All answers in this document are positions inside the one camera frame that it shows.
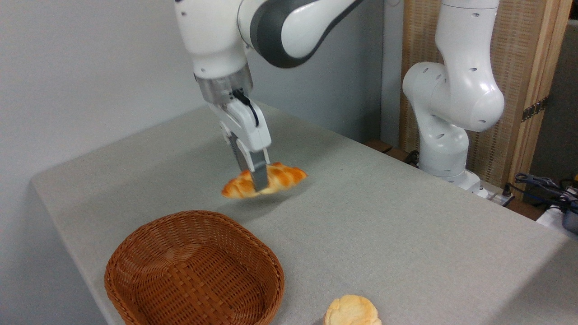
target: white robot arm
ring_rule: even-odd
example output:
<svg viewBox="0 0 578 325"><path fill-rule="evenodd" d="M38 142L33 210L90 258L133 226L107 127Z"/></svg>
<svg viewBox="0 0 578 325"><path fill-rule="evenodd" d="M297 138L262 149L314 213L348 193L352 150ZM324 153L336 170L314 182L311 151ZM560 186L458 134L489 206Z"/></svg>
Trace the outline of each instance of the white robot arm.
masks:
<svg viewBox="0 0 578 325"><path fill-rule="evenodd" d="M239 167L255 190L267 187L271 136L253 89L246 51L291 68L307 61L327 33L362 0L175 0L181 35L204 99L219 117Z"/></svg>
<svg viewBox="0 0 578 325"><path fill-rule="evenodd" d="M300 65L361 1L175 0L203 97L220 118L239 166L251 171L256 190L267 186L271 137L261 110L247 98L253 81L246 51L254 48L277 67ZM465 170L464 129L490 128L504 104L489 52L498 4L442 0L436 44L446 65L419 63L403 81L420 128L420 168L468 190L479 188L480 181Z"/></svg>
<svg viewBox="0 0 578 325"><path fill-rule="evenodd" d="M480 179L465 169L465 130L485 131L501 117L504 97L490 63L499 0L442 0L436 45L445 65L409 69L403 92L420 131L420 169L481 196Z"/></svg>

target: brown basket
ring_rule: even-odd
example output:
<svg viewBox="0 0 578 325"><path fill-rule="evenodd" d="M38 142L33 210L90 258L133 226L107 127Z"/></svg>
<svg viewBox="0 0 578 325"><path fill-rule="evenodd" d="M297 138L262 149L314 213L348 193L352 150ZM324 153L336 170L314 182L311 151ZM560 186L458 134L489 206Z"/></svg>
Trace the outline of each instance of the brown basket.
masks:
<svg viewBox="0 0 578 325"><path fill-rule="evenodd" d="M231 218L184 211L147 223L114 251L109 299L126 324L269 324L284 275L275 254Z"/></svg>

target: black cable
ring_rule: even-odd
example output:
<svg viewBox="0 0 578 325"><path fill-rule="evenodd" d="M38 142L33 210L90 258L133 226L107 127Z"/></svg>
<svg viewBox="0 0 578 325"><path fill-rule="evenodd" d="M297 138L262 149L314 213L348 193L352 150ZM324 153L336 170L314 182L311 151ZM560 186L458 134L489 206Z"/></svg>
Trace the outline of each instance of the black cable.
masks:
<svg viewBox="0 0 578 325"><path fill-rule="evenodd" d="M410 152L407 155L407 157L405 157L403 162L406 164L414 164L417 166L417 164L420 162L420 152L417 150Z"/></svg>
<svg viewBox="0 0 578 325"><path fill-rule="evenodd" d="M568 200L567 198L566 198L566 199L561 198L561 199L558 199L558 200L550 200L550 199L547 199L547 198L537 197L537 196L535 196L535 195L533 195L533 194L531 194L531 193L529 193L529 192L527 192L527 191L524 191L524 190L522 190L522 189L519 189L518 187L512 185L511 183L506 183L506 185L509 186L510 188L515 189L516 191L519 191L519 192L521 192L521 193L524 193L525 195L527 195L527 196L529 196L529 197L531 197L531 198L534 198L534 199L536 199L536 200L539 200L539 201L542 201L542 202L546 202L546 203L548 203L548 204L550 204L550 205L556 205L556 206L558 206L558 207L560 207L560 208L563 208L563 209L565 209L565 210L570 210L570 211L572 211L572 212L574 212L574 213L578 213L578 206L576 206L575 204L572 204L572 203L575 202L575 201L570 201L570 200Z"/></svg>
<svg viewBox="0 0 578 325"><path fill-rule="evenodd" d="M544 191L554 194L555 196L570 195L578 200L578 195L565 190L563 187L554 183L550 178L537 177L526 173L518 173L515 176L517 184L531 184L542 188Z"/></svg>
<svg viewBox="0 0 578 325"><path fill-rule="evenodd" d="M255 117L255 127L258 127L259 126L259 118L257 117L257 112L255 112L255 109L251 105L251 100L247 96L245 96L245 94L243 93L243 91L241 89L234 90L233 96L235 96L236 99L238 99L241 103L243 103L245 106L248 106L251 109L251 112L253 113L253 116Z"/></svg>

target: bread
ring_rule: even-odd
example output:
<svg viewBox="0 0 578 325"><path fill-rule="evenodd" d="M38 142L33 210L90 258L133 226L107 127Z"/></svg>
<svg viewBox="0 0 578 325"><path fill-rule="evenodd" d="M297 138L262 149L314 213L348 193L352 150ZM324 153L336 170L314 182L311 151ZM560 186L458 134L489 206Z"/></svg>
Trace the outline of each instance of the bread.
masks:
<svg viewBox="0 0 578 325"><path fill-rule="evenodd" d="M287 167L280 162L267 165L269 186L255 192L253 180L249 171L243 171L237 178L231 179L221 191L227 198L251 198L260 194L273 194L281 190L288 190L299 184L307 174L297 167Z"/></svg>
<svg viewBox="0 0 578 325"><path fill-rule="evenodd" d="M346 295L329 305L323 325L381 325L381 320L367 298Z"/></svg>

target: cable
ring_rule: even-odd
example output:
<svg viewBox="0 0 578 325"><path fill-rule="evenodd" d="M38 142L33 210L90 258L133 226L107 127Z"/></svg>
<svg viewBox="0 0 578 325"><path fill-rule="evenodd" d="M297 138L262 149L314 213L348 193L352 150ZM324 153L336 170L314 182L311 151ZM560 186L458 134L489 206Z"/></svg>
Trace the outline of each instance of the cable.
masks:
<svg viewBox="0 0 578 325"><path fill-rule="evenodd" d="M529 196L535 200L542 201L542 202L548 203L550 205L555 205L555 206L559 207L560 210L562 210L563 212L566 210L570 210L574 213L578 213L578 206L576 206L576 204L573 204L573 202L575 202L575 201L569 200L567 197L562 197L559 199L551 200L551 199L535 196L535 195L533 195L527 191L524 191L524 190L522 190L522 189L520 189L520 188L518 188L518 187L516 187L510 183L506 183L506 185L512 189L515 189L516 191L524 193L525 195L527 195L527 196Z"/></svg>
<svg viewBox="0 0 578 325"><path fill-rule="evenodd" d="M240 89L234 90L233 96L235 96L236 99L238 99L241 103L243 103L245 106L248 106L251 109L251 112L253 113L253 116L255 117L255 127L258 127L259 126L259 118L257 117L257 112L255 112L255 109L251 105L251 100L247 96L245 96L243 91Z"/></svg>
<svg viewBox="0 0 578 325"><path fill-rule="evenodd" d="M561 186L554 183L554 181L550 178L546 177L537 177L534 175L526 174L526 173L518 173L516 174L516 183L517 184L531 184L534 186L538 186L543 190L552 193L556 196L565 196L570 195L578 200L578 195L575 193L569 192L562 188Z"/></svg>

